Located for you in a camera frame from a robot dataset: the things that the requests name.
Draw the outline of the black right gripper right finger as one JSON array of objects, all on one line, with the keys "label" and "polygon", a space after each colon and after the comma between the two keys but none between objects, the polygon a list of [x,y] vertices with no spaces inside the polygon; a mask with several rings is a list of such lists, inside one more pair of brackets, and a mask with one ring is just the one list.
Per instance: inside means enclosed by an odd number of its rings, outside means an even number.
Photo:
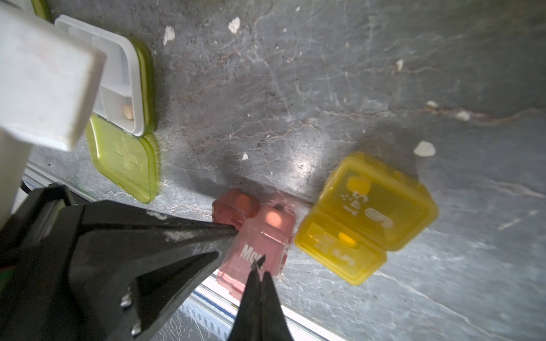
[{"label": "black right gripper right finger", "polygon": [[270,272],[264,272],[260,284],[260,339],[293,341]]}]

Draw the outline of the brown small pillbox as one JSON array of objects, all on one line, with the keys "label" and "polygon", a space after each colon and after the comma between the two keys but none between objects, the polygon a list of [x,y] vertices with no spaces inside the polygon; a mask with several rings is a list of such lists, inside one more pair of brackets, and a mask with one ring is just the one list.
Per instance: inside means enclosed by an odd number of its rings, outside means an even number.
[{"label": "brown small pillbox", "polygon": [[288,197],[273,193],[264,203],[238,189],[229,190],[212,204],[212,220],[232,225],[235,241],[218,270],[217,282],[240,300],[253,263],[264,257],[260,275],[278,275],[287,261],[296,217]]}]

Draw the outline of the yellow small pillbox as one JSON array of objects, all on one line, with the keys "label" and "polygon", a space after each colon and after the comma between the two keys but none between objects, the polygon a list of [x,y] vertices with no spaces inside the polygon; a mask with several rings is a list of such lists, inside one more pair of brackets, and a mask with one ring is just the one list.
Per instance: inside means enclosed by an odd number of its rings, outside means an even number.
[{"label": "yellow small pillbox", "polygon": [[359,286],[438,216],[422,183],[358,151],[329,176],[294,243]]}]

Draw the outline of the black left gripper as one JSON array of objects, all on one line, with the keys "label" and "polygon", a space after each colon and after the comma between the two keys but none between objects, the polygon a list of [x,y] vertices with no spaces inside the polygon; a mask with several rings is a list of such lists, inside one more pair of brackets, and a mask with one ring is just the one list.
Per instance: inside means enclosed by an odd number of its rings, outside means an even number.
[{"label": "black left gripper", "polygon": [[[66,186],[29,192],[1,231],[2,340],[150,340],[226,258],[230,225]],[[80,297],[69,273],[80,241]]]}]

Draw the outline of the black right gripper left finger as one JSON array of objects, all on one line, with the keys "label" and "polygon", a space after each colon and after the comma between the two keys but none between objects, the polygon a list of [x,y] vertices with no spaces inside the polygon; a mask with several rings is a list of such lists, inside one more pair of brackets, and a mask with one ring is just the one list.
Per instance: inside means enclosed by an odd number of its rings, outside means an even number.
[{"label": "black right gripper left finger", "polygon": [[243,297],[228,337],[232,340],[260,340],[260,274],[266,256],[262,256],[251,266]]}]

